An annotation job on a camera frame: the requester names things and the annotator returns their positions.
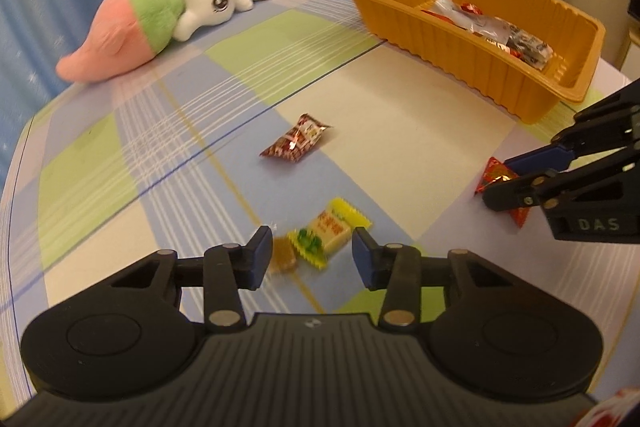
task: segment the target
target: yellow candy wrapper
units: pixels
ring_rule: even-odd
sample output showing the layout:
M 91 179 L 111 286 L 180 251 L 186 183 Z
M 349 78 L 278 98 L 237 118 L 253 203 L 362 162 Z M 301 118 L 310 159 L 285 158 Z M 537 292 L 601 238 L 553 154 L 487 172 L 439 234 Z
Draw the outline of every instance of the yellow candy wrapper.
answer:
M 368 229 L 371 221 L 342 198 L 329 202 L 316 219 L 287 233 L 300 257 L 316 268 L 325 268 L 329 257 L 346 245 L 355 227 Z

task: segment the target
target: red object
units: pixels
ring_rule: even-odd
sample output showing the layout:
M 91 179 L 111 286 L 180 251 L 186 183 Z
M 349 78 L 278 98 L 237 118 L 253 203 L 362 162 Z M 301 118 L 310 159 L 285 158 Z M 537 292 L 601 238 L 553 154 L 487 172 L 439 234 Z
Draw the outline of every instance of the red object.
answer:
M 482 172 L 482 178 L 478 182 L 478 186 L 476 186 L 475 194 L 479 194 L 484 190 L 484 188 L 494 182 L 498 181 L 508 181 L 517 178 L 518 175 L 511 171 L 506 165 L 504 165 L 500 160 L 491 156 L 489 161 L 484 168 L 484 172 Z M 514 222 L 521 229 L 524 226 L 525 221 L 527 220 L 527 216 L 529 216 L 528 208 L 514 208 L 509 211 L 509 214 L 513 218 Z
M 295 126 L 278 138 L 273 145 L 262 151 L 260 156 L 275 156 L 290 162 L 297 162 L 318 142 L 328 127 L 305 113 L 298 118 L 298 123 Z
M 476 6 L 475 4 L 471 4 L 470 2 L 465 2 L 464 4 L 461 4 L 460 7 L 462 8 L 462 11 L 465 11 L 467 13 L 475 13 L 476 15 L 484 15 L 482 13 L 482 10 L 479 9 L 478 6 Z
M 451 19 L 449 19 L 449 17 L 445 17 L 444 15 L 440 15 L 439 13 L 430 12 L 429 10 L 421 10 L 421 11 L 424 13 L 428 13 L 433 17 L 437 17 L 441 21 L 448 22 L 449 24 L 453 24 L 454 26 L 456 25 L 456 23 L 453 22 Z
M 616 396 L 587 411 L 574 424 L 574 427 L 617 427 L 638 407 L 640 407 L 640 390 L 622 389 L 616 393 Z

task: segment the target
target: wrapped candy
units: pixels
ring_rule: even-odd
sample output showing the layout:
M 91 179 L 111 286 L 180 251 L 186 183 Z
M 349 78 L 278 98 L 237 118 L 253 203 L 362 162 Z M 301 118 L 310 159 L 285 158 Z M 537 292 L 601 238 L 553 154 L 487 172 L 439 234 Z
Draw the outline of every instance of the wrapped candy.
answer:
M 489 161 L 484 168 L 484 172 L 482 173 L 482 178 L 478 182 L 478 186 L 476 187 L 475 194 L 479 194 L 484 190 L 484 188 L 494 182 L 497 181 L 508 181 L 517 178 L 518 175 L 511 171 L 506 165 L 502 162 L 491 156 Z M 528 208 L 514 208 L 509 211 L 511 217 L 515 221 L 516 225 L 519 229 L 524 226 L 525 221 L 527 220 L 527 216 L 529 216 Z
M 553 56 L 554 51 L 546 42 L 516 25 L 483 14 L 474 4 L 459 6 L 452 0 L 435 0 L 429 9 L 422 11 L 484 38 L 539 71 Z
M 622 389 L 614 397 L 593 407 L 574 427 L 617 427 L 623 421 L 626 421 L 625 425 L 638 425 L 639 418 L 640 390 Z
M 269 273 L 287 273 L 296 268 L 298 259 L 289 237 L 274 237 Z
M 342 198 L 334 198 L 306 227 L 287 234 L 300 257 L 322 269 L 329 257 L 346 245 L 356 227 L 369 228 L 371 221 Z
M 309 152 L 325 129 L 330 126 L 320 123 L 311 115 L 303 114 L 298 123 L 278 138 L 270 147 L 260 153 L 260 156 L 275 156 L 290 162 L 297 162 Z

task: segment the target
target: plaid tablecloth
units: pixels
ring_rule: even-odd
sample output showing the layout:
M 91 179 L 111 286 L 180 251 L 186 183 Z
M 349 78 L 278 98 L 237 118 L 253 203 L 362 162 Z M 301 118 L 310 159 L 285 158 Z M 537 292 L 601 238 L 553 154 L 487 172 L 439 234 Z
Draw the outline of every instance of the plaid tablecloth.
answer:
M 628 80 L 601 61 L 585 105 Z M 0 203 L 0 390 L 33 389 L 18 340 L 39 312 L 156 248 L 244 243 L 304 225 L 335 196 L 381 243 L 465 247 L 589 314 L 606 340 L 596 396 L 638 384 L 639 247 L 554 241 L 535 210 L 518 230 L 472 197 L 491 155 L 540 146 L 571 123 L 559 104 L 524 125 L 478 92 L 370 35 L 351 0 L 270 0 L 203 28 L 148 65 L 72 86 L 25 127 Z M 309 112 L 332 126 L 296 165 L 259 158 Z M 424 292 L 424 317 L 442 309 Z M 257 311 L 371 311 L 348 248 L 243 293 Z M 202 292 L 183 311 L 202 318 Z

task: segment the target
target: orange plastic tray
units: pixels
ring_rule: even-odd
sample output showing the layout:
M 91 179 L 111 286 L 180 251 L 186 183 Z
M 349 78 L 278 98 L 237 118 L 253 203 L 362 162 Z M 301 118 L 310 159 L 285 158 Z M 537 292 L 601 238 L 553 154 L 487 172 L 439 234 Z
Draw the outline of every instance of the orange plastic tray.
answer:
M 601 22 L 561 0 L 454 0 L 476 4 L 554 50 L 543 71 L 482 38 L 423 13 L 434 0 L 354 0 L 369 31 L 475 87 L 524 123 L 558 102 L 581 102 L 600 57 Z

